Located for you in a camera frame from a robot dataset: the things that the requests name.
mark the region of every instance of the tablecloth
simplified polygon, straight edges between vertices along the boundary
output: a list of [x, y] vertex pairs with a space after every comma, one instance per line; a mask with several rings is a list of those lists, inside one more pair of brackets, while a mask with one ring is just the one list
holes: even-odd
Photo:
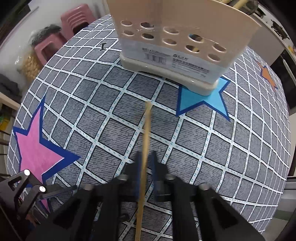
[[[100, 51], [100, 43], [106, 42]], [[163, 77], [125, 70], [110, 15], [71, 38], [32, 83], [15, 126], [27, 130], [45, 95], [42, 137], [80, 158], [46, 180], [61, 186], [106, 183], [141, 150], [144, 102], [152, 108], [151, 150], [171, 173], [191, 184], [208, 182], [259, 232], [265, 230], [282, 194], [290, 158], [287, 103], [280, 79], [253, 50], [231, 65], [223, 91], [230, 122], [206, 105], [175, 116], [179, 86]], [[278, 89], [261, 76], [257, 60]], [[19, 171], [20, 153], [11, 136], [10, 174]], [[148, 172], [142, 238], [172, 239], [169, 203], [153, 197]], [[54, 210], [69, 194], [51, 199]], [[119, 239], [132, 240], [136, 204], [123, 203], [130, 220]]]

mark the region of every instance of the chopstick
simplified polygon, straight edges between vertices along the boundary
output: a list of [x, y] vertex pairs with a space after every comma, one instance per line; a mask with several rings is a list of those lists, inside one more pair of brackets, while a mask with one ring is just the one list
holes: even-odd
[[139, 201], [138, 201], [138, 211], [137, 211], [137, 224], [136, 224], [136, 235], [135, 241], [140, 241], [141, 238], [141, 227], [143, 219], [143, 210], [145, 202], [145, 192], [146, 192], [146, 178], [147, 178], [147, 158], [150, 146], [150, 131], [151, 131], [151, 102], [146, 102], [145, 111], [145, 126], [143, 135], [143, 146], [142, 146], [142, 166], [141, 166], [141, 178], [140, 178], [140, 191], [139, 191]]

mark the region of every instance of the beige plastic container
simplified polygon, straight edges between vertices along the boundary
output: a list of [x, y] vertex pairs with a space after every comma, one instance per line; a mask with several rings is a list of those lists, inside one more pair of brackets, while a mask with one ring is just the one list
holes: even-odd
[[260, 25], [215, 0], [107, 0], [122, 66], [209, 95]]

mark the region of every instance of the bamboo skewer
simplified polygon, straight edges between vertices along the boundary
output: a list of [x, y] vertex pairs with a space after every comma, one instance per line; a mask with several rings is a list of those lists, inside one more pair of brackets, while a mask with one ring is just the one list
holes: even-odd
[[139, 191], [139, 201], [138, 201], [138, 211], [137, 211], [137, 224], [136, 224], [136, 235], [135, 241], [140, 241], [141, 238], [141, 227], [143, 219], [143, 210], [145, 202], [145, 192], [146, 192], [146, 168], [147, 168], [147, 158], [150, 146], [150, 131], [151, 131], [151, 102], [146, 102], [146, 113], [145, 113], [145, 127], [143, 135], [143, 146], [142, 146], [142, 166], [141, 166], [141, 178], [140, 178], [140, 191]]
[[233, 7], [236, 9], [240, 9], [244, 6], [249, 0], [239, 0]]
[[228, 4], [229, 2], [231, 2], [231, 0], [222, 0], [221, 3], [225, 3]]

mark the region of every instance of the white wall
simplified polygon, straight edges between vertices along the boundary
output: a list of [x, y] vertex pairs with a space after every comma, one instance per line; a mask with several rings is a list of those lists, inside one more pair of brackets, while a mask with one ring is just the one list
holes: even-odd
[[86, 3], [98, 18], [107, 14], [105, 0], [32, 0], [30, 9], [36, 9], [17, 26], [5, 43], [0, 47], [0, 73], [19, 84], [25, 86], [25, 79], [14, 66], [14, 62], [24, 46], [26, 46], [32, 32], [42, 29], [52, 23], [61, 25], [60, 16], [80, 4]]

